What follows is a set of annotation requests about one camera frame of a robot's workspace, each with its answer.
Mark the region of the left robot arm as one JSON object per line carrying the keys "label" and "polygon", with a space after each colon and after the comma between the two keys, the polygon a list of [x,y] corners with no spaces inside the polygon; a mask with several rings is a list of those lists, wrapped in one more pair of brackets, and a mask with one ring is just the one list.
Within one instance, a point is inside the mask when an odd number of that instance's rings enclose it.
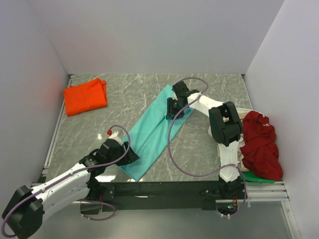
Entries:
{"label": "left robot arm", "polygon": [[130,142],[107,139],[54,179],[33,187],[18,188],[6,206],[1,233],[6,238],[27,239],[43,221],[75,201],[91,201],[102,194],[97,176],[113,164],[128,165],[139,159]]}

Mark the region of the teal t-shirt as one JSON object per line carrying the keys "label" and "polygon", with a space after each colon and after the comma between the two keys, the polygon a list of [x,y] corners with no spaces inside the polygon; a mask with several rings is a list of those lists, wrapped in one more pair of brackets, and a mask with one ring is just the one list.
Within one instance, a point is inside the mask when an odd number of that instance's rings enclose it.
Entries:
{"label": "teal t-shirt", "polygon": [[166,85],[129,131],[130,147],[139,157],[120,168],[139,181],[167,147],[167,134],[172,120],[166,119],[167,99],[173,96],[172,86]]}

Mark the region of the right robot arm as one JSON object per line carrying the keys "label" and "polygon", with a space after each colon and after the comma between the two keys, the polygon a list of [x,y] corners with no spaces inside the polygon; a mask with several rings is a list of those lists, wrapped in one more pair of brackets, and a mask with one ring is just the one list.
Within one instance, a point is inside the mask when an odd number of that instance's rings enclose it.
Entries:
{"label": "right robot arm", "polygon": [[219,194],[225,199],[237,194],[241,188],[241,171],[238,169],[238,148],[243,126],[233,102],[220,102],[209,98],[198,90],[190,90],[186,83],[179,81],[172,86],[173,97],[167,99],[166,118],[172,120],[167,142],[177,118],[184,116],[184,110],[191,108],[208,116],[210,133],[218,143]]}

